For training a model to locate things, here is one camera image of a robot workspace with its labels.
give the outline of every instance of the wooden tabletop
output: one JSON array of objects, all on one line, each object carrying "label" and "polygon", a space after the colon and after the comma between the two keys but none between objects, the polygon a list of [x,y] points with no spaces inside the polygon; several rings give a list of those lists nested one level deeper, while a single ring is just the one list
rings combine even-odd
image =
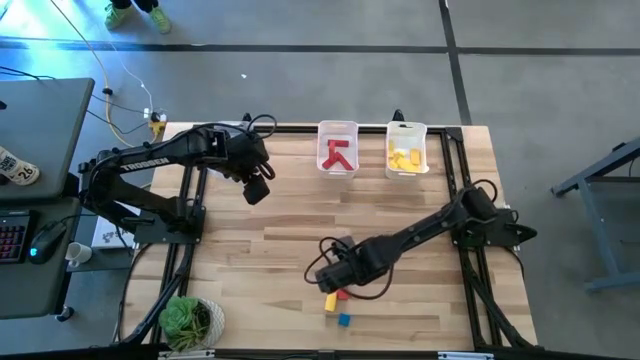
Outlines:
[{"label": "wooden tabletop", "polygon": [[[169,124],[165,139],[192,125]],[[463,127],[463,133],[472,180],[493,180],[500,191],[496,203],[503,203],[488,128]],[[394,233],[449,202],[439,139],[427,139],[430,170],[419,181],[385,177],[383,135],[359,136],[360,169],[353,180],[319,177],[315,134],[273,135],[265,142],[277,177],[256,206],[246,203],[241,185],[209,176],[205,231],[188,293],[224,309],[226,327],[216,348],[472,349],[459,257],[448,234],[405,253],[388,293],[375,301],[339,301],[336,312],[327,313],[325,295],[302,279],[321,238],[349,234],[358,242]],[[177,195],[182,173],[180,166],[156,169],[152,191]],[[126,334],[158,296],[166,253],[167,246],[154,245],[138,262],[126,299]],[[499,248],[487,248],[487,259],[497,303],[535,343],[518,263]],[[375,294],[384,282],[352,290]],[[486,312],[479,310],[489,339]],[[338,326],[340,312],[352,315],[348,328]]]}]

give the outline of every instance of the gray floor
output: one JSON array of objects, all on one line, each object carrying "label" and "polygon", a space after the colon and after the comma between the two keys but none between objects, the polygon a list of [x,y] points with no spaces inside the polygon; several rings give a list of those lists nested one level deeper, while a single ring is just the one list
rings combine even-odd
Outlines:
[{"label": "gray floor", "polygon": [[[103,4],[62,1],[92,40],[109,40]],[[442,46],[436,0],[161,0],[173,18],[168,36],[139,16],[114,40],[137,43],[322,44]],[[0,34],[77,39],[42,1],[14,1]],[[449,0],[459,46],[634,47],[640,5],[606,0]],[[120,66],[99,53],[124,106],[148,98]],[[408,119],[459,124],[447,55],[337,53],[122,52],[145,81],[154,105],[171,121],[237,119],[270,112],[281,121],[352,119],[384,123],[400,107]],[[56,77],[102,75],[86,51],[0,50],[1,65]],[[539,231],[523,246],[526,285],[541,345],[561,351],[640,358],[640,289],[588,295],[583,282],[603,275],[594,238],[576,194],[555,199],[548,189],[618,143],[640,134],[638,57],[461,56],[473,124],[490,127],[512,207]],[[104,114],[104,104],[90,108]],[[141,116],[114,110],[125,129]],[[133,143],[146,131],[129,135]],[[118,143],[106,125],[87,117],[74,163]],[[150,174],[131,181],[143,184]],[[0,322],[0,353],[107,344],[123,273],[74,275],[69,303],[78,316]],[[33,334],[24,337],[23,331]]]}]

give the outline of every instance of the white plastic container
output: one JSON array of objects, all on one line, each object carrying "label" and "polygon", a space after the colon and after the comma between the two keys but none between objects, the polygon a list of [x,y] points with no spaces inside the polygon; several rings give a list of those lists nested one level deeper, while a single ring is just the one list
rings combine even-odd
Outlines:
[{"label": "white plastic container", "polygon": [[[392,121],[387,124],[387,138],[385,142],[385,173],[389,179],[416,179],[429,171],[427,165],[427,126],[421,123]],[[402,151],[406,159],[410,159],[411,149],[420,150],[420,165],[416,171],[392,169],[390,164],[389,141],[393,142],[393,152]]]},{"label": "white plastic container", "polygon": [[[351,165],[352,170],[345,169],[340,162],[336,162],[328,169],[323,164],[329,159],[329,140],[346,140],[348,147],[336,147],[335,151],[342,154]],[[318,169],[325,178],[350,179],[358,171],[358,124],[353,121],[325,120],[318,124],[318,150],[316,162]]]}]

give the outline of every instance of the sneaker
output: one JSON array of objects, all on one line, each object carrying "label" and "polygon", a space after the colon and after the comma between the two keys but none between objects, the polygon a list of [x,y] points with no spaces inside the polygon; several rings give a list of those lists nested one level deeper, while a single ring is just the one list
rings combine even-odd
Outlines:
[{"label": "sneaker", "polygon": [[149,15],[151,15],[151,20],[153,20],[153,23],[156,24],[156,27],[161,34],[166,34],[171,31],[171,22],[159,6],[154,7]]},{"label": "sneaker", "polygon": [[133,9],[131,9],[131,6],[126,9],[116,9],[113,4],[109,4],[105,10],[107,11],[107,18],[104,20],[104,25],[108,30],[113,30],[124,22],[124,19],[131,14]]}]

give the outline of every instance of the plant pot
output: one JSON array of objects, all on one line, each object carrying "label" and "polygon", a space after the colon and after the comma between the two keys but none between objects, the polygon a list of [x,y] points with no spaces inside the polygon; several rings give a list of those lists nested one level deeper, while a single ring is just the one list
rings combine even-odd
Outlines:
[{"label": "plant pot", "polygon": [[198,298],[198,302],[204,305],[209,312],[209,318],[211,319],[209,330],[207,331],[204,340],[199,345],[184,349],[182,352],[212,348],[213,345],[218,342],[218,340],[222,336],[222,332],[224,331],[224,312],[222,311],[220,305],[214,303],[211,300],[202,298]]}]

